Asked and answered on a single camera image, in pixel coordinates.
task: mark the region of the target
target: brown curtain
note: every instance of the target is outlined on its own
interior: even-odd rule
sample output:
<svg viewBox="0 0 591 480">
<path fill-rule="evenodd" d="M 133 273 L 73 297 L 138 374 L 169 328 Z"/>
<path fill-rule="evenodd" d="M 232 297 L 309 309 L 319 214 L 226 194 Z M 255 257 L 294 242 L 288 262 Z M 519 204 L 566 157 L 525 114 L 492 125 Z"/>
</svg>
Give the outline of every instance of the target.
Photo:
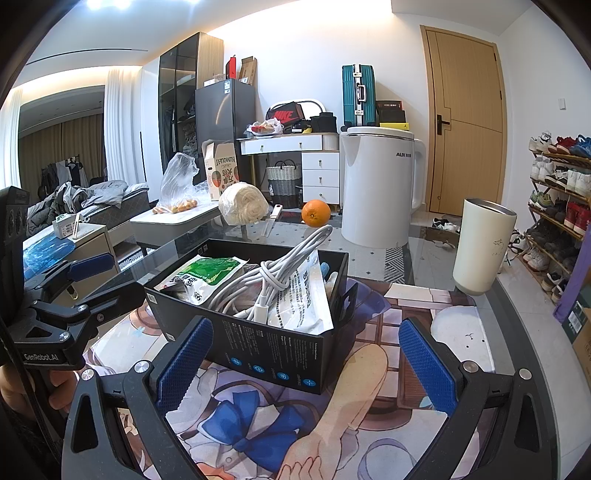
<svg viewBox="0 0 591 480">
<path fill-rule="evenodd" d="M 86 177 L 102 177 L 106 166 L 103 115 L 91 115 L 44 128 L 18 140 L 18 166 L 22 188 L 39 201 L 41 169 L 50 163 L 80 155 Z"/>
</svg>

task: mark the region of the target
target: wooden door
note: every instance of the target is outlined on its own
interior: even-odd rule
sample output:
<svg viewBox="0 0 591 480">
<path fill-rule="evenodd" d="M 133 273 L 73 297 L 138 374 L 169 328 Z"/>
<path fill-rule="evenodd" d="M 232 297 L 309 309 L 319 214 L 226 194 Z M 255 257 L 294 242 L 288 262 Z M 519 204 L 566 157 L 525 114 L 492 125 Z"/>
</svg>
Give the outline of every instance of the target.
<svg viewBox="0 0 591 480">
<path fill-rule="evenodd" d="M 432 72 L 427 201 L 432 212 L 461 215 L 465 198 L 501 199 L 506 117 L 498 54 L 476 38 L 424 32 Z"/>
</svg>

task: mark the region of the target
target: red sneaker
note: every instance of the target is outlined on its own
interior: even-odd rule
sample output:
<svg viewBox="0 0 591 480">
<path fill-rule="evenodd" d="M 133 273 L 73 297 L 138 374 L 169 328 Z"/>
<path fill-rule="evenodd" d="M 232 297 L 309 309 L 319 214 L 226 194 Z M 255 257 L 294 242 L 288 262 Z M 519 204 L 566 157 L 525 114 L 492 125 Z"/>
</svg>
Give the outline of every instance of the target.
<svg viewBox="0 0 591 480">
<path fill-rule="evenodd" d="M 566 217 L 564 218 L 564 224 L 574 229 L 575 223 L 577 223 L 577 217 L 579 216 L 579 211 L 581 210 L 581 206 L 575 202 L 569 202 L 566 206 Z"/>
<path fill-rule="evenodd" d="M 558 137 L 557 140 L 556 153 L 562 153 L 564 155 L 570 155 L 570 147 L 574 147 L 577 144 L 577 141 L 571 137 Z"/>
<path fill-rule="evenodd" d="M 591 222 L 591 210 L 580 207 L 577 221 L 574 224 L 574 231 L 580 235 L 584 235 L 589 226 L 589 222 Z"/>
</svg>

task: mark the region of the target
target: cardboard box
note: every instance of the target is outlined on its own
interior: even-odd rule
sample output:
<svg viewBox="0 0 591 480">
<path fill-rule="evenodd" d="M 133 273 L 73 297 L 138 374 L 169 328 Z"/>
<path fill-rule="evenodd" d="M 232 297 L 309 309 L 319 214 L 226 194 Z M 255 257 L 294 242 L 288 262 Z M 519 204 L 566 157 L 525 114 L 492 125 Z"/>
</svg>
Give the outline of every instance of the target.
<svg viewBox="0 0 591 480">
<path fill-rule="evenodd" d="M 584 309 L 584 313 L 589 318 L 591 309 Z M 573 343 L 573 349 L 591 387 L 591 322 L 585 322 Z"/>
<path fill-rule="evenodd" d="M 230 185 L 240 181 L 236 149 L 233 142 L 218 144 L 213 140 L 203 142 L 202 148 L 209 196 L 219 200 Z"/>
<path fill-rule="evenodd" d="M 256 76 L 256 66 L 257 60 L 255 57 L 248 57 L 247 59 L 242 59 L 242 66 L 240 67 L 240 75 L 238 76 L 238 79 L 242 83 L 254 85 Z"/>
<path fill-rule="evenodd" d="M 145 286 L 150 309 L 160 329 L 169 340 L 174 340 L 196 316 L 208 318 L 213 324 L 213 345 L 207 360 L 282 387 L 322 393 L 325 383 L 333 380 L 342 369 L 355 338 L 355 325 L 353 322 L 348 325 L 353 317 L 357 295 L 357 284 L 347 290 L 349 254 L 318 251 L 320 262 L 328 263 L 331 271 L 338 272 L 329 298 L 334 328 L 321 335 L 241 320 L 177 300 L 154 289 L 197 254 L 212 258 L 236 256 L 259 264 L 264 260 L 281 258 L 289 251 L 289 247 L 216 239 L 197 244 Z M 337 341 L 337 334 L 344 327 L 347 328 Z"/>
</svg>

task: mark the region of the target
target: desk drawer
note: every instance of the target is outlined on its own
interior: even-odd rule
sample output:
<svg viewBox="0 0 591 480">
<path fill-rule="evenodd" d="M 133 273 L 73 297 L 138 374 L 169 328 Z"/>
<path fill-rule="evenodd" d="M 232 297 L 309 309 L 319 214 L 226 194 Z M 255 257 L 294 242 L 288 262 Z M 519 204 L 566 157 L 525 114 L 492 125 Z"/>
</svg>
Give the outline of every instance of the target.
<svg viewBox="0 0 591 480">
<path fill-rule="evenodd" d="M 338 170 L 339 153 L 308 152 L 301 155 L 301 168 L 304 170 Z"/>
<path fill-rule="evenodd" d="M 286 135 L 241 142 L 243 155 L 322 150 L 322 135 Z"/>
<path fill-rule="evenodd" d="M 304 187 L 304 201 L 322 200 L 326 203 L 339 203 L 338 187 Z"/>
<path fill-rule="evenodd" d="M 338 170 L 302 170 L 304 187 L 339 187 Z"/>
</svg>

